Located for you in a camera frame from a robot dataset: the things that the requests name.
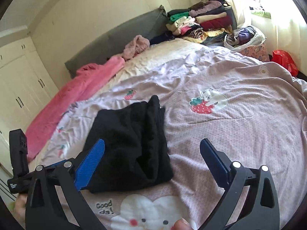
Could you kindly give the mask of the left hand red nails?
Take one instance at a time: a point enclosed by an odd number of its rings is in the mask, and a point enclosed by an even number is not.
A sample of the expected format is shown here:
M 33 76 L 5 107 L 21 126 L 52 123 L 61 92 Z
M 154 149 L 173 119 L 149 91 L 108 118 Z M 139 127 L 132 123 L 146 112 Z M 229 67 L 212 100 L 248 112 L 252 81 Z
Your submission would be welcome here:
M 14 206 L 15 218 L 21 221 L 25 220 L 27 194 L 18 194 Z

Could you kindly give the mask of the right hand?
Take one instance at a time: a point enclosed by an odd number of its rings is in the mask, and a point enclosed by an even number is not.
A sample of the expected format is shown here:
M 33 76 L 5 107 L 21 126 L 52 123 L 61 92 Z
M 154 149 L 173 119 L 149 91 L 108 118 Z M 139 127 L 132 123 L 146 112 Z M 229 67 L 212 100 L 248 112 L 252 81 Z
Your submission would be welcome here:
M 184 218 L 181 218 L 174 223 L 173 230 L 192 230 L 192 227 Z

